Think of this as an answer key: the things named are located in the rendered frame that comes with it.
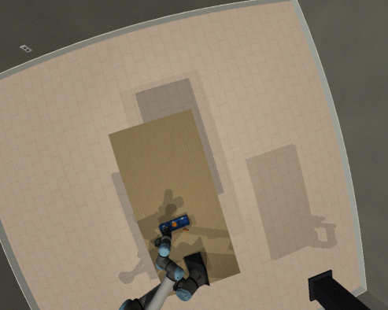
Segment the blue rack of bins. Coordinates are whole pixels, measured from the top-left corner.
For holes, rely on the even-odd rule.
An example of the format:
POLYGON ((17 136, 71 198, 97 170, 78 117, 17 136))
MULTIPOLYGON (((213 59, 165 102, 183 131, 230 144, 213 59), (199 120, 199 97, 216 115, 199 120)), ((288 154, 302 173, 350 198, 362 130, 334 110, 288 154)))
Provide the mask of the blue rack of bins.
POLYGON ((170 221, 168 221, 168 222, 166 222, 166 223, 160 224, 160 225, 159 225, 159 228, 160 228, 160 231, 163 232, 163 231, 162 231, 163 227, 167 227, 167 226, 168 226, 168 228, 169 228, 170 231, 175 231, 175 230, 177 230, 177 229, 180 229, 181 227, 185 227, 185 226, 187 226, 187 225, 190 225, 189 223, 190 223, 190 222, 189 222, 189 220, 188 220, 188 218, 187 218, 187 215, 184 215, 184 216, 181 216, 181 217, 179 217, 179 218, 170 220, 170 221), (177 223, 177 226, 176 226, 176 227, 172 227, 172 225, 171 225, 171 223, 174 223, 174 222, 177 223))

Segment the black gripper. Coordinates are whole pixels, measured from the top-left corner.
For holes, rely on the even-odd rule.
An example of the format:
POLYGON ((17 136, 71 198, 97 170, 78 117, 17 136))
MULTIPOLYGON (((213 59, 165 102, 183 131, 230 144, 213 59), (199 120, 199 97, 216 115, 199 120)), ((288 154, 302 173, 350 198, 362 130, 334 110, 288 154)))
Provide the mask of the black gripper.
POLYGON ((160 247, 161 241, 162 241, 163 239, 165 239, 165 238, 169 239, 170 242, 172 241, 172 233, 171 233, 171 231, 169 230, 168 227, 167 227, 167 228, 166 228, 166 227, 164 228, 164 233, 162 234, 162 237, 161 237, 161 238, 157 238, 157 239, 154 241, 155 247, 160 247), (166 232, 165 232, 165 231, 166 231, 166 232))

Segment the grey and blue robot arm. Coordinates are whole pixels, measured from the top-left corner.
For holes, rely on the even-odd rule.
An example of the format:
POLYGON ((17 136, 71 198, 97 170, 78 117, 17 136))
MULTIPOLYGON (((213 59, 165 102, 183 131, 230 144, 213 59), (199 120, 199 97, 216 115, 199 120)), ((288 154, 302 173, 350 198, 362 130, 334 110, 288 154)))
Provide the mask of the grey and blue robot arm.
POLYGON ((167 296, 173 290, 181 301, 189 301, 196 290, 205 284, 206 278, 197 268, 193 268, 189 277, 185 279, 184 270, 168 258, 170 251, 171 242, 165 238, 161 241, 156 261, 157 269, 167 272, 162 283, 139 299, 127 299, 119 310, 161 310, 167 296))

